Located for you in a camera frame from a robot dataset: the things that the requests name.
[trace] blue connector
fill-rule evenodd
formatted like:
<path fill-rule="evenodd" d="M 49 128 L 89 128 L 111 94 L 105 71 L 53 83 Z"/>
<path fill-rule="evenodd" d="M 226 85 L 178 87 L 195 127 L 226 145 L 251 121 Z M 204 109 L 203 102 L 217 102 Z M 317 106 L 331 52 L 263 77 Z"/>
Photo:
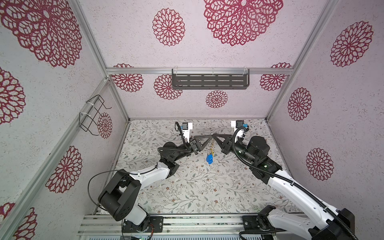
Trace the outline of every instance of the blue connector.
<path fill-rule="evenodd" d="M 207 163 L 211 164 L 213 162 L 214 162 L 214 157 L 212 156 L 212 154 L 207 155 Z"/>

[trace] mounting plate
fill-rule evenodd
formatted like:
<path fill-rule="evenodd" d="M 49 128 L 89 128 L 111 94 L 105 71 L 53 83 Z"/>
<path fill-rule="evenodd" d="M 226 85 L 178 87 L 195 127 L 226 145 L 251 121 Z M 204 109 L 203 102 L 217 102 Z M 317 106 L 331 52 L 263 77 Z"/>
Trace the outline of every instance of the mounting plate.
<path fill-rule="evenodd" d="M 163 231 L 163 220 L 164 217 L 149 217 L 149 224 L 152 223 L 152 225 L 155 227 L 153 232 L 162 232 Z M 122 232 L 123 233 L 138 233 L 133 227 L 132 222 L 128 220 L 124 220 L 125 225 L 123 224 Z M 151 226 L 149 226 L 144 232 L 150 233 L 152 231 Z"/>

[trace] floral tablecloth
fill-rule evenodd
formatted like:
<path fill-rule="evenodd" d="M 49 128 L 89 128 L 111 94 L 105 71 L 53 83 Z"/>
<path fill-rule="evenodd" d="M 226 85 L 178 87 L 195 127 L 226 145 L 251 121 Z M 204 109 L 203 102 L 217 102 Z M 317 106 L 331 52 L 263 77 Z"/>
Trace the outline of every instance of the floral tablecloth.
<path fill-rule="evenodd" d="M 133 120 L 129 127 L 116 169 L 139 170 L 160 159 L 158 147 L 172 141 L 182 143 L 174 129 L 176 120 Z M 177 120 L 193 122 L 191 136 L 213 133 L 232 134 L 230 120 Z M 262 119 L 248 119 L 250 131 L 245 143 L 262 136 L 271 147 L 268 156 L 285 165 L 275 141 Z M 300 209 L 281 193 L 258 180 L 234 154 L 224 155 L 214 143 L 214 160 L 206 162 L 210 144 L 198 155 L 178 160 L 179 169 L 172 177 L 153 183 L 139 192 L 137 203 L 150 214 L 161 213 L 249 213 L 274 205 L 285 212 Z"/>

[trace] wire holder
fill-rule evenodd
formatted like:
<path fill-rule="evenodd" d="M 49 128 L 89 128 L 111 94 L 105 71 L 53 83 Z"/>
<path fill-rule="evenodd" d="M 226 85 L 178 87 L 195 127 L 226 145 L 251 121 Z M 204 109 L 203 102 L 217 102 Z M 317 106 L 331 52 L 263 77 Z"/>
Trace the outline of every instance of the wire holder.
<path fill-rule="evenodd" d="M 100 102 L 101 105 L 96 108 L 95 105 L 97 102 Z M 92 105 L 92 108 L 87 112 L 87 113 L 84 113 L 84 112 L 80 112 L 79 113 L 79 127 L 84 130 L 85 132 L 90 132 L 92 135 L 94 136 L 98 136 L 99 134 L 93 134 L 91 132 L 91 130 L 89 129 L 91 124 L 94 122 L 97 125 L 97 123 L 95 122 L 95 117 L 99 114 L 101 116 L 101 113 L 100 113 L 100 109 L 101 107 L 104 107 L 105 109 L 111 109 L 112 107 L 110 108 L 107 108 L 105 105 L 104 105 L 104 99 L 98 94 L 98 95 L 95 95 L 94 97 L 92 97 L 91 99 L 89 99 L 88 101 L 86 101 L 86 103 Z M 96 114 L 92 117 L 89 113 L 91 112 L 92 109 L 95 109 L 96 110 Z M 89 118 L 91 119 L 91 122 L 89 123 L 88 126 L 84 125 L 83 123 L 86 121 L 86 119 Z"/>

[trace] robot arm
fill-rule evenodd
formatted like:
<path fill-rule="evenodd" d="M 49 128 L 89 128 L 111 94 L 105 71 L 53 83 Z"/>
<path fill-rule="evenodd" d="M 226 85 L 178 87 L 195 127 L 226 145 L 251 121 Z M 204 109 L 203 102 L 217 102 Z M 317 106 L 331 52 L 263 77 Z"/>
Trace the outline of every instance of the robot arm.
<path fill-rule="evenodd" d="M 197 154 L 212 139 L 211 135 L 190 138 L 191 122 L 184 122 L 182 126 L 176 122 L 175 125 L 182 137 L 182 145 L 176 146 L 173 142 L 167 142 L 158 148 L 161 157 L 156 165 L 134 172 L 126 172 L 124 169 L 117 171 L 99 195 L 99 203 L 116 221 L 126 219 L 135 225 L 137 231 L 144 231 L 148 227 L 149 215 L 135 204 L 139 191 L 158 180 L 174 175 L 179 167 L 175 161 L 190 156 L 193 152 Z"/>
<path fill-rule="evenodd" d="M 307 219 L 293 216 L 273 206 L 267 206 L 258 214 L 256 224 L 250 229 L 251 232 L 280 228 L 308 240 L 357 239 L 354 236 L 354 215 L 350 211 L 338 210 L 296 182 L 279 164 L 267 156 L 270 147 L 263 137 L 253 136 L 247 146 L 243 144 L 245 136 L 243 132 L 248 130 L 243 121 L 238 120 L 231 125 L 235 128 L 233 135 L 213 134 L 222 152 L 234 153 L 239 160 L 250 167 L 256 178 L 281 192 L 309 217 Z"/>
<path fill-rule="evenodd" d="M 179 167 L 175 161 L 191 155 L 192 152 L 197 154 L 214 138 L 224 154 L 234 153 L 244 164 L 250 166 L 256 178 L 285 195 L 309 218 L 290 215 L 268 205 L 249 221 L 247 227 L 247 224 L 244 224 L 247 232 L 261 233 L 284 229 L 308 240 L 357 240 L 354 236 L 354 215 L 350 211 L 338 210 L 298 184 L 279 164 L 267 156 L 270 147 L 263 137 L 251 137 L 248 145 L 242 142 L 248 130 L 245 129 L 247 126 L 244 121 L 231 123 L 235 129 L 233 135 L 187 137 L 187 141 L 185 135 L 189 136 L 192 124 L 183 123 L 182 127 L 178 123 L 176 125 L 183 139 L 182 145 L 165 143 L 163 147 L 158 148 L 161 159 L 156 165 L 135 172 L 119 170 L 103 189 L 98 200 L 116 221 L 126 219 L 135 225 L 137 231 L 144 231 L 149 224 L 149 215 L 135 204 L 139 191 L 153 182 L 174 175 Z"/>

